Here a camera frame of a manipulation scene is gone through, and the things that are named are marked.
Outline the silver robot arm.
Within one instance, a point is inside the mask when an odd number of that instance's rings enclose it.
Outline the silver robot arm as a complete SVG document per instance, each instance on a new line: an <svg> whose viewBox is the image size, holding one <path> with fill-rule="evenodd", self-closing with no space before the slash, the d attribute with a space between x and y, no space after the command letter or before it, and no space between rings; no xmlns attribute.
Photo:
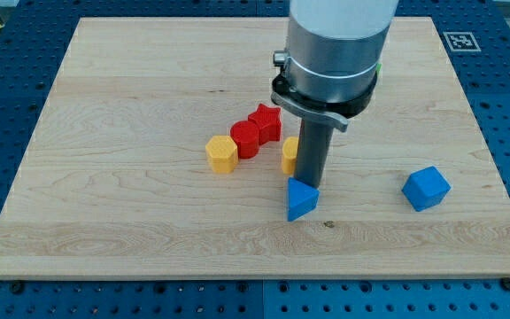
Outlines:
<svg viewBox="0 0 510 319"><path fill-rule="evenodd" d="M345 132L375 88L398 0L291 0L272 101L304 121Z"/></svg>

